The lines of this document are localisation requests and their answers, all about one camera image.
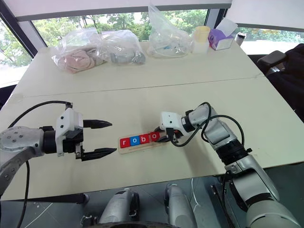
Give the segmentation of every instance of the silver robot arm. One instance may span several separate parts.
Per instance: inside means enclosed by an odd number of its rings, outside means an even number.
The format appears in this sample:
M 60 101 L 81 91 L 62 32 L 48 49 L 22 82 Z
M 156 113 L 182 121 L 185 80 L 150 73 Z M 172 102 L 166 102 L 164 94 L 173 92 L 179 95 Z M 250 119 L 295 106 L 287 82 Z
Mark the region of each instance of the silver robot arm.
M 279 201 L 279 194 L 269 176 L 245 150 L 231 129 L 217 118 L 217 113 L 208 104 L 203 103 L 195 110 L 187 111 L 185 116 L 162 112 L 158 130 L 167 132 L 159 142 L 177 139 L 201 128 L 209 117 L 204 136 L 225 164 L 231 179 L 230 188 L 237 204 L 247 212 L 247 227 L 282 227 L 299 228 L 300 225 L 291 212 Z
M 82 115 L 67 108 L 57 119 L 56 130 L 51 126 L 40 129 L 22 126 L 11 127 L 0 133 L 0 196 L 4 193 L 20 166 L 31 158 L 46 153 L 65 152 L 76 154 L 82 161 L 104 157 L 115 148 L 100 148 L 94 152 L 84 152 L 82 147 L 83 128 L 111 126 L 107 121 L 83 120 Z

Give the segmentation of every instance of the chair armrest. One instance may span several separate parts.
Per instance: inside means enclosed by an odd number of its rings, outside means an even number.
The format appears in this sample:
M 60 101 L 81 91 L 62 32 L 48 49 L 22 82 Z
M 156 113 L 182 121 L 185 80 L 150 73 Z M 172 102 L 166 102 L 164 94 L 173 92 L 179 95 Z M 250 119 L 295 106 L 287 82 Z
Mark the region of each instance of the chair armrest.
M 274 51 L 271 52 L 269 55 L 260 58 L 256 62 L 256 65 L 265 74 L 270 68 L 278 65 L 279 63 L 284 62 L 285 60 L 287 60 L 287 55 L 285 53 L 280 51 Z

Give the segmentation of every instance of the window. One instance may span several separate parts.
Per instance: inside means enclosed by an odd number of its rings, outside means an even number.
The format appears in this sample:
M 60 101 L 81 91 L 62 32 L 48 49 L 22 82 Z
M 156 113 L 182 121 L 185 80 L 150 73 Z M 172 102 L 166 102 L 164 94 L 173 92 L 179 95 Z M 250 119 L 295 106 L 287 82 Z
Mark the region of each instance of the window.
M 275 50 L 286 52 L 304 43 L 303 32 L 242 27 L 237 28 L 234 35 L 238 32 L 247 34 L 241 48 L 248 55 L 269 54 Z
M 0 19 L 0 88 L 15 85 L 32 58 Z
M 190 34 L 195 27 L 204 25 L 207 11 L 207 9 L 177 10 L 163 11 L 163 14 L 179 29 Z M 151 32 L 147 12 L 42 19 L 33 23 L 48 46 L 56 46 L 70 31 L 88 27 L 95 27 L 98 32 L 128 29 L 140 41 L 149 40 Z

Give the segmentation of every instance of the clear plastic bag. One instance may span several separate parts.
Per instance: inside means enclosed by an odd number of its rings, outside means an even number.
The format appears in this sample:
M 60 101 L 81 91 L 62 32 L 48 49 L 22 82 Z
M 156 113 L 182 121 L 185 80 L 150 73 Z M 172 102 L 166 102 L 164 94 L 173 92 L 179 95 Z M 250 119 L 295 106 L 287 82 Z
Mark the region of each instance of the clear plastic bag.
M 95 28 L 68 33 L 53 49 L 55 64 L 69 73 L 91 69 L 105 61 L 101 58 L 102 39 Z
M 143 64 L 146 58 L 137 36 L 129 30 L 119 30 L 102 36 L 101 58 L 115 64 Z
M 192 42 L 188 33 L 175 27 L 154 5 L 148 6 L 148 12 L 152 26 L 148 55 L 156 58 L 187 55 Z

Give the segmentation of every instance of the purple tissue box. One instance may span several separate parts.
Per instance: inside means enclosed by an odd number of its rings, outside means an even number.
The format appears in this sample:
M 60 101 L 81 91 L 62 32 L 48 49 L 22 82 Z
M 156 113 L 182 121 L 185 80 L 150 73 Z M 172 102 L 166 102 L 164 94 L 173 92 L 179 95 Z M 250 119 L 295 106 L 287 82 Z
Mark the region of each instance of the purple tissue box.
M 218 29 L 211 29 L 209 35 L 208 35 L 208 40 L 210 43 L 210 46 L 214 50 L 222 50 L 229 48 L 231 46 L 231 43 L 233 41 L 233 36 L 230 35 L 226 37 L 224 33 L 221 30 Z

